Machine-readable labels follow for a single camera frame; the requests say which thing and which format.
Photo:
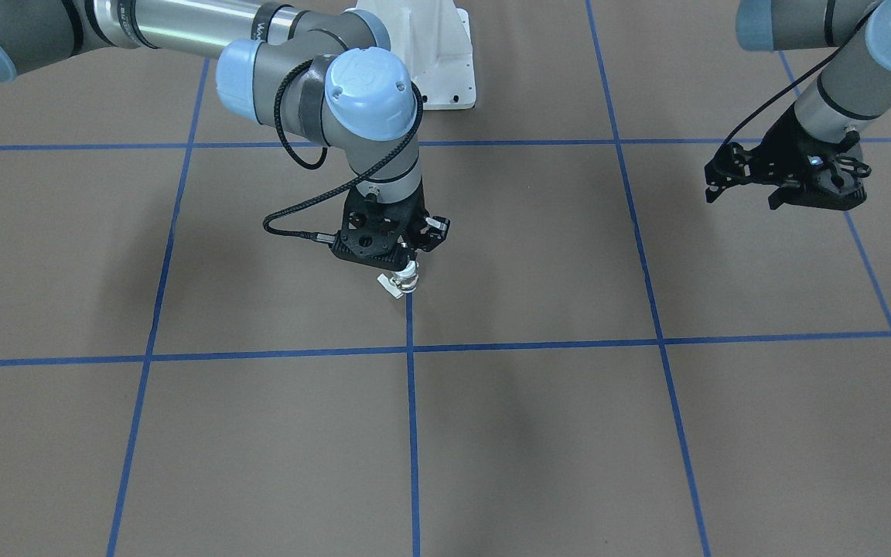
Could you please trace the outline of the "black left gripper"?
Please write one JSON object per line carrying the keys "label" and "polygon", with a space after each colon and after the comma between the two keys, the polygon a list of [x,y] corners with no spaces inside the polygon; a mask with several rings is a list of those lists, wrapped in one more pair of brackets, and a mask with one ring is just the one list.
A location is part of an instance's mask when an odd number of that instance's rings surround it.
{"label": "black left gripper", "polygon": [[862,159],[859,131],[845,129],[839,142],[811,136],[788,109],[753,149],[721,144],[705,166],[705,200],[715,202],[734,186],[772,186],[771,210],[783,205],[848,211],[867,200],[864,179],[871,169]]}

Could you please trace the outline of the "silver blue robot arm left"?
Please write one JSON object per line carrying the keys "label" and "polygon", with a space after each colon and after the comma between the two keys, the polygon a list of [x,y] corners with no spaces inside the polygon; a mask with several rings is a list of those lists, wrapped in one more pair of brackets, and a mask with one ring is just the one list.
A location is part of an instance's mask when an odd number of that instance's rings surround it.
{"label": "silver blue robot arm left", "polygon": [[742,1],[736,38],[749,52],[828,47],[809,85],[763,140],[732,137],[705,166],[705,200],[734,186],[772,186],[784,205],[848,211],[866,201],[862,132],[891,108],[891,1]]}

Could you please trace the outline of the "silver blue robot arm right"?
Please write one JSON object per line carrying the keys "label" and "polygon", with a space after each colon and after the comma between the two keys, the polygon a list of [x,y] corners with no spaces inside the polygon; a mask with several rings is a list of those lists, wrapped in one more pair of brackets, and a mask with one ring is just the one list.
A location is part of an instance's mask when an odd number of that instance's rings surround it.
{"label": "silver blue robot arm right", "polygon": [[350,178],[268,213],[269,235],[402,272],[445,242],[425,205],[423,91],[380,15],[286,1],[0,1],[0,84],[96,52],[209,61],[220,106],[275,132],[307,172],[336,149]]}

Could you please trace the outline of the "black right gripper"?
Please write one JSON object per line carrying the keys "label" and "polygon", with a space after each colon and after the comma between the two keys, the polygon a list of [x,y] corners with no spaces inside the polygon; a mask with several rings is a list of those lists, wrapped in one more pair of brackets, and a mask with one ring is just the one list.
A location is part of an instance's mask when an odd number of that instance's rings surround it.
{"label": "black right gripper", "polygon": [[369,200],[351,188],[332,253],[367,267],[404,269],[416,260],[417,251],[432,251],[445,242],[449,226],[448,218],[425,209],[423,186],[395,203]]}

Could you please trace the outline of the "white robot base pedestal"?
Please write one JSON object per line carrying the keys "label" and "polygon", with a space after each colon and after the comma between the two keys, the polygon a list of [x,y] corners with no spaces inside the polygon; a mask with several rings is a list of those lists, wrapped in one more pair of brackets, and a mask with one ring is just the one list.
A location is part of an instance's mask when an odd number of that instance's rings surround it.
{"label": "white robot base pedestal", "polygon": [[425,109],[475,106],[473,34],[466,10],[453,1],[357,1],[350,9],[382,22],[390,50],[423,92]]}

